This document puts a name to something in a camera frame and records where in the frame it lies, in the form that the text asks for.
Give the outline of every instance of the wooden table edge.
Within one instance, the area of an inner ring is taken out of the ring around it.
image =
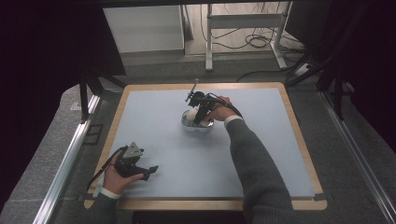
[[[125,87],[122,96],[120,98],[119,106],[117,108],[116,114],[114,116],[113,122],[110,126],[110,130],[108,132],[108,136],[102,151],[102,155],[99,159],[95,172],[98,172],[102,167],[102,164],[108,158],[108,154],[111,150],[112,144],[114,142],[115,133],[119,128],[120,118],[122,116],[123,110],[125,108],[125,103],[128,99],[129,93],[131,91],[175,91],[175,90],[186,90],[186,98],[187,95],[192,88],[192,84],[147,84],[147,85],[128,85]],[[291,106],[291,102],[289,96],[287,95],[285,86],[280,82],[255,82],[255,83],[200,83],[197,85],[196,90],[221,90],[221,89],[261,89],[261,88],[278,88],[280,95],[282,97],[282,101],[285,105],[286,111],[288,113],[291,127],[296,136],[297,143],[301,150],[304,164],[306,166],[308,175],[310,177],[313,189],[315,194],[322,194],[323,189],[318,180],[318,175],[315,171],[314,164],[309,155],[308,149],[306,147],[303,134],[300,130],[299,124],[297,122],[297,118],[294,115],[294,111]],[[93,194],[94,190],[98,184],[98,179],[96,179],[91,187],[88,190],[88,194]],[[206,206],[206,209],[217,210],[220,208],[220,205],[223,208],[227,208],[228,203],[233,204],[233,208],[235,204],[240,204],[242,201],[158,201],[158,200],[121,200],[119,202],[119,209],[131,209],[131,210],[172,210],[169,207],[180,208],[180,210],[186,210],[186,203],[191,204],[193,202],[194,209],[190,210],[202,210],[197,209],[201,206]],[[292,200],[293,208],[295,210],[323,210],[327,207],[327,201],[314,201],[313,199],[309,200]],[[84,206],[86,208],[90,207],[93,204],[93,200],[85,200]],[[160,205],[167,204],[168,208],[161,208]]]

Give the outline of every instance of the metal rail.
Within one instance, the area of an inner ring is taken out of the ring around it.
[[[320,92],[319,95],[321,96],[324,104],[326,105],[327,110],[332,117],[332,121],[334,122],[337,130],[340,132],[346,144],[346,147],[348,148],[349,153],[352,156],[352,159],[355,161],[356,166],[358,167],[361,175],[363,176],[363,179],[365,180],[370,191],[373,193],[373,196],[385,218],[387,219],[387,222],[389,224],[395,224],[396,210],[392,200],[385,192],[381,183],[376,178],[375,173],[371,169],[367,160],[364,158],[364,155],[361,153],[361,149],[359,148],[352,134],[349,132],[348,127],[343,121],[338,118],[338,116],[332,109],[332,99],[330,98],[329,94]]]
[[[94,95],[91,98],[89,103],[89,114],[93,113],[96,106],[98,105],[99,100],[99,96]],[[49,191],[47,192],[47,195],[44,198],[44,201],[41,204],[41,207],[38,210],[33,223],[41,224],[47,223],[49,221],[50,216],[55,208],[55,204],[58,202],[59,195],[64,188],[64,183],[66,182],[67,177],[69,176],[69,173],[73,167],[74,161],[76,160],[85,133],[87,132],[90,123],[91,116],[89,116],[85,123],[78,125],[73,139],[64,155],[64,159],[62,160],[62,163],[59,166],[59,169],[52,180]]]

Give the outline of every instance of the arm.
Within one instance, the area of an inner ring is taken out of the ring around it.
[[[224,121],[231,155],[244,190],[247,223],[296,223],[289,192],[257,135],[235,113],[217,105],[205,119]]]
[[[113,158],[111,164],[116,162],[119,155],[120,152]],[[143,178],[143,174],[124,178],[117,173],[113,165],[109,165],[105,170],[103,187],[93,205],[82,214],[80,223],[117,223],[116,206],[118,199],[128,185],[141,178]]]

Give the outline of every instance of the table frame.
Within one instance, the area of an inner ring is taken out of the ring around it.
[[[212,30],[233,28],[277,28],[275,39],[271,40],[270,46],[275,55],[280,69],[287,68],[282,53],[279,50],[280,38],[285,29],[286,20],[289,16],[291,2],[287,2],[282,13],[272,14],[243,14],[243,15],[213,15],[212,4],[207,5],[207,40],[205,52],[205,69],[213,70]]]
[[[171,90],[186,90],[191,89],[191,84],[156,84],[156,85],[129,85],[125,88],[120,103],[111,124],[109,134],[107,136],[102,155],[99,159],[98,165],[95,172],[99,171],[102,164],[107,160],[111,147],[113,145],[117,129],[119,128],[120,119],[125,108],[129,93],[131,91],[171,91]],[[327,207],[327,200],[324,195],[323,189],[318,180],[318,175],[315,171],[315,167],[312,163],[308,149],[306,147],[303,134],[301,133],[300,127],[297,122],[297,118],[294,115],[291,107],[290,99],[286,93],[285,87],[281,83],[277,82],[262,82],[262,83],[210,83],[210,84],[199,84],[200,89],[206,90],[220,90],[220,89],[261,89],[261,88],[278,88],[282,101],[286,107],[291,127],[296,136],[298,146],[301,150],[305,167],[307,169],[309,178],[312,182],[314,189],[315,198],[306,199],[292,199],[291,203],[295,210],[323,210]],[[88,195],[93,195],[98,180],[94,181],[88,190]],[[94,200],[92,197],[84,201],[85,207],[90,207]],[[121,199],[118,203],[119,209],[128,210],[219,210],[219,211],[241,211],[243,201],[242,200],[230,200],[230,201],[199,201],[199,200],[129,200]]]

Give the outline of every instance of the sleeve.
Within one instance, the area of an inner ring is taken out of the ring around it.
[[[297,223],[289,191],[258,136],[241,119],[230,121],[226,129],[244,189],[247,223]]]
[[[95,224],[110,224],[117,223],[116,217],[116,199],[107,197],[103,193],[99,193],[93,205],[85,210],[82,214],[79,223],[95,223]]]

